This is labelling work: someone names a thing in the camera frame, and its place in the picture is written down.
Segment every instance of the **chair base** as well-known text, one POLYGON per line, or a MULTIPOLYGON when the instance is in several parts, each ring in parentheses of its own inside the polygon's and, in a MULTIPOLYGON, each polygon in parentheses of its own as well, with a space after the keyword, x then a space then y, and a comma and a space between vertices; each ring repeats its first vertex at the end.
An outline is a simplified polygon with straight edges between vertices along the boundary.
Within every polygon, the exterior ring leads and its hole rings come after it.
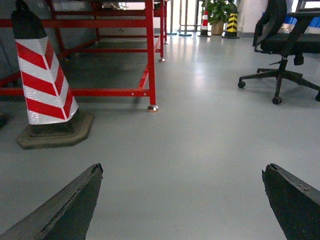
POLYGON ((287 60, 283 60, 280 63, 279 69, 258 68, 256 71, 257 72, 256 74, 241 76, 239 78, 238 87, 242 89, 246 85, 246 83, 243 81, 245 79, 262 79, 262 78, 275 77, 276 78, 276 89, 275 89, 275 94, 274 94, 274 98, 272 99, 272 102, 273 102, 273 104, 278 105, 282 102, 281 97, 279 97, 282 79, 288 79, 288 80, 295 82, 299 85, 303 85, 305 87, 317 90, 318 94, 315 97, 315 99, 318 102, 320 102, 320 86, 315 85, 315 84, 305 80, 301 73, 285 70, 286 65, 287 65, 287 60))

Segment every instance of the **red metal frame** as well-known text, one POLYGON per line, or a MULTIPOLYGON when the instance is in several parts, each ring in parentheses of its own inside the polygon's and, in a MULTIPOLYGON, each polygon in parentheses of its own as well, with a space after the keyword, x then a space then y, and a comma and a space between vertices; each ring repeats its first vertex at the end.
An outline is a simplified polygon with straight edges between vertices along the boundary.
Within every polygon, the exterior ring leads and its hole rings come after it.
MULTIPOLYGON (((92 11, 55 11, 52 0, 46 0, 51 10, 52 19, 41 20, 45 28, 55 28, 58 44, 61 53, 57 56, 64 58, 71 53, 147 53, 147 65, 144 69, 137 88, 74 88, 72 92, 75 96, 117 96, 117 97, 149 97, 150 105, 156 105, 156 74, 155 74, 155 53, 160 53, 164 57, 164 41, 167 41, 167 0, 160 0, 160 10, 154 10, 154 3, 145 0, 145 10, 105 10, 97 3, 92 3, 92 11), (59 15, 87 15, 93 16, 88 20, 57 19, 59 15), (145 19, 97 19, 98 16, 145 16, 145 19), (154 33, 154 17, 160 18, 160 36, 154 33), (81 44, 71 49, 66 49, 60 28, 95 28, 96 39, 85 44, 81 44), (146 28, 146 36, 105 36, 99 35, 98 28, 146 28), (86 48, 101 38, 146 38, 146 49, 106 49, 106 48, 86 48)), ((11 28, 10 19, 0 19, 0 28, 11 28)), ((11 76, 0 80, 0 95, 3 96, 23 96, 22 88, 5 88, 4 85, 16 81, 20 77, 17 72, 11 76)))

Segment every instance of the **chair wheel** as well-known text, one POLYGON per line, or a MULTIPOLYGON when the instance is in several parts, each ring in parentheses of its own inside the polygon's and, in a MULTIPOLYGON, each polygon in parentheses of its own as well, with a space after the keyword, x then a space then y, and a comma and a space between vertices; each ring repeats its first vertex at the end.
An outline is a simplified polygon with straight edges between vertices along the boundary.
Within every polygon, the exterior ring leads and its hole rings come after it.
POLYGON ((272 99, 272 103, 275 104, 275 105, 278 105, 282 102, 282 99, 281 97, 279 96, 275 96, 273 99, 272 99))
POLYGON ((318 102, 320 102, 320 92, 318 93, 317 96, 315 96, 315 100, 317 100, 318 102))
POLYGON ((239 87, 240 89, 243 89, 245 86, 246 86, 246 82, 244 82, 244 81, 240 81, 240 82, 238 83, 238 87, 239 87))

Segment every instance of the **traffic cone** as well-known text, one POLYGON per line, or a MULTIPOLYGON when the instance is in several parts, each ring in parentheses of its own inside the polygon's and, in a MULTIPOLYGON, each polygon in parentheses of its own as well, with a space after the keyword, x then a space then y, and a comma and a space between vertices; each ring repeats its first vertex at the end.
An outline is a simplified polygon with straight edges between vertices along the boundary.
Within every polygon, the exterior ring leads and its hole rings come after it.
POLYGON ((230 14, 230 18, 228 21, 228 24, 226 26, 226 31, 224 33, 224 36, 222 36, 224 39, 238 39, 237 36, 238 32, 238 10, 235 7, 230 14))
POLYGON ((198 37, 211 37, 208 35, 208 10, 204 11, 204 15, 202 19, 203 19, 203 22, 201 26, 200 35, 198 35, 198 37))
POLYGON ((40 149, 85 140, 94 116, 78 109, 40 19, 17 0, 11 20, 29 120, 17 143, 23 149, 40 149))

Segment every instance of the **office chair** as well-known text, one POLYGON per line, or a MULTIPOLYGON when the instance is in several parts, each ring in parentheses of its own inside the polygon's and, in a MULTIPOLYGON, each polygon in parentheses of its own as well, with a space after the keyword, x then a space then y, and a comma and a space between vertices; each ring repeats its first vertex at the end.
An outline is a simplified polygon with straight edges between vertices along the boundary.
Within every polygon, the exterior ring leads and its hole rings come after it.
POLYGON ((279 69, 258 68, 253 75, 239 78, 238 87, 246 86, 244 79, 276 78, 276 90, 272 102, 278 105, 282 102, 279 97, 282 79, 288 79, 299 85, 318 91, 315 99, 320 102, 320 86, 317 86, 304 78, 301 73, 286 70, 288 56, 295 55, 294 65, 304 64, 303 53, 320 54, 320 34, 304 33, 313 17, 320 17, 319 8, 300 9, 299 12, 288 13, 297 18, 297 23, 291 33, 278 33, 287 15, 286 0, 268 0, 267 8, 261 19, 255 26, 253 46, 254 51, 262 54, 277 54, 281 56, 279 69))

